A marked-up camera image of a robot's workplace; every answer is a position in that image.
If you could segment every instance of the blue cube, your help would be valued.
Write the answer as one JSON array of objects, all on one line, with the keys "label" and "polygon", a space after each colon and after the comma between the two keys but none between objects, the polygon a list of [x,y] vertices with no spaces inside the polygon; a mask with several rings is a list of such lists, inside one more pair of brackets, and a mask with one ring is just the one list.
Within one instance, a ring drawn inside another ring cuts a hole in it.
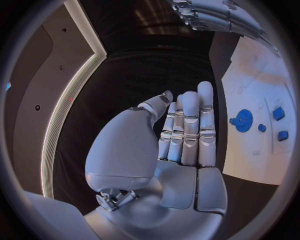
[{"label": "blue cube", "polygon": [[278,133],[278,141],[281,142],[283,140],[286,140],[289,138],[289,132],[288,131],[280,131]]},{"label": "blue cube", "polygon": [[273,111],[273,117],[277,121],[279,121],[280,119],[283,119],[285,117],[285,111],[283,110],[283,108],[281,106]]}]

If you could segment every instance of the blue gear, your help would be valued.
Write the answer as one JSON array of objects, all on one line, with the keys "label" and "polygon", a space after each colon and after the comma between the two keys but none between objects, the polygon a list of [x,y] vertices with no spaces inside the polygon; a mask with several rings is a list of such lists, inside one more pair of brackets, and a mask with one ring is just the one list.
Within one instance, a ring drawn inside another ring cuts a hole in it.
[{"label": "blue gear", "polygon": [[231,118],[229,122],[234,125],[236,130],[240,133],[245,133],[252,126],[253,116],[249,110],[243,109],[237,114],[236,118]]}]

